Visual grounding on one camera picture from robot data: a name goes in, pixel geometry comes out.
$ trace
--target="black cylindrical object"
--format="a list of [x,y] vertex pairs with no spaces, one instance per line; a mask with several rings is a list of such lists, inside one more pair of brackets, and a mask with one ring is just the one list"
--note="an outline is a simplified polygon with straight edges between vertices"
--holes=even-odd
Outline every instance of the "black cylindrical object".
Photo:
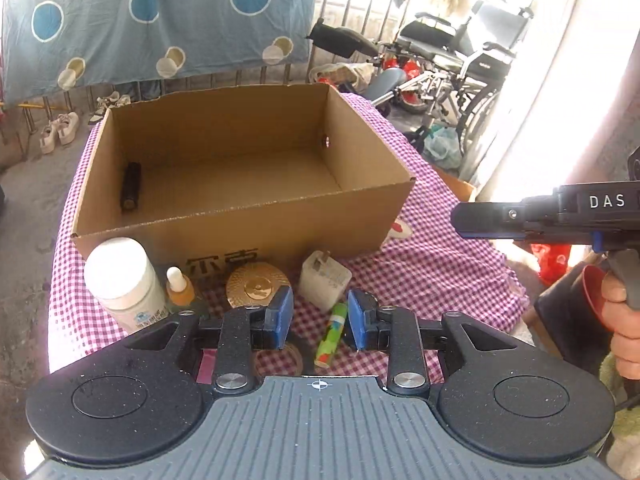
[[133,211],[138,208],[141,177],[142,166],[140,163],[130,162],[124,172],[122,190],[120,191],[120,208],[123,211]]

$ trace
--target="blue polka dot cloth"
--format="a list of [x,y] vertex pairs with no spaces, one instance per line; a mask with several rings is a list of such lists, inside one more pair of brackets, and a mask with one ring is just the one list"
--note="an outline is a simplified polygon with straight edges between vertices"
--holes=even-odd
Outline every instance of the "blue polka dot cloth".
[[8,104],[82,86],[306,62],[314,0],[4,0]]

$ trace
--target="white plastic jar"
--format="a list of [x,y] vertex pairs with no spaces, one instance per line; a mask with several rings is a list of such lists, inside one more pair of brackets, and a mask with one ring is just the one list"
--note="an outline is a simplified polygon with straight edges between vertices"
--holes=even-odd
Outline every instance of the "white plastic jar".
[[158,276],[142,245],[132,238],[98,245],[84,264],[84,282],[130,334],[169,315]]

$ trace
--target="pink gingham tablecloth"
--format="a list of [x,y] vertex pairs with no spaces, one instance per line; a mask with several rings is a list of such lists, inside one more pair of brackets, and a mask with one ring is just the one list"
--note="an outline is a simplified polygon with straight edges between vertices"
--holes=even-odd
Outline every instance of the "pink gingham tablecloth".
[[[399,216],[412,235],[393,238],[375,254],[344,262],[353,272],[351,286],[372,292],[382,304],[409,307],[419,317],[439,319],[447,310],[459,310],[500,330],[513,329],[528,299],[514,272],[506,266],[504,255],[487,241],[460,238],[449,223],[457,199],[440,177],[368,101],[355,95],[344,97],[416,176]],[[96,135],[97,126],[87,140],[60,221],[49,302],[51,371],[126,336],[84,286],[84,261],[70,238]],[[207,297],[211,300],[219,293]],[[326,319],[319,310],[296,298],[291,329],[304,336],[313,349],[324,334]],[[436,355],[427,352],[426,356],[431,381],[441,381]],[[258,370],[283,374],[291,372],[292,364],[284,352],[261,352]],[[386,356],[380,352],[355,353],[341,345],[329,372],[384,378]]]

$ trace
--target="plastic bag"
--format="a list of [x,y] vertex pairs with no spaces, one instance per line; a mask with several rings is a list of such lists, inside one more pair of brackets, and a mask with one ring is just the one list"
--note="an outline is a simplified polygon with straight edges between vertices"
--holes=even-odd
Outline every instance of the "plastic bag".
[[462,153],[455,128],[431,130],[424,139],[424,151],[428,160],[443,170],[453,170],[462,163]]
[[356,92],[362,92],[371,82],[376,71],[371,63],[333,63],[316,66],[309,73],[311,81],[318,82],[320,78],[328,79],[334,84],[352,83]]

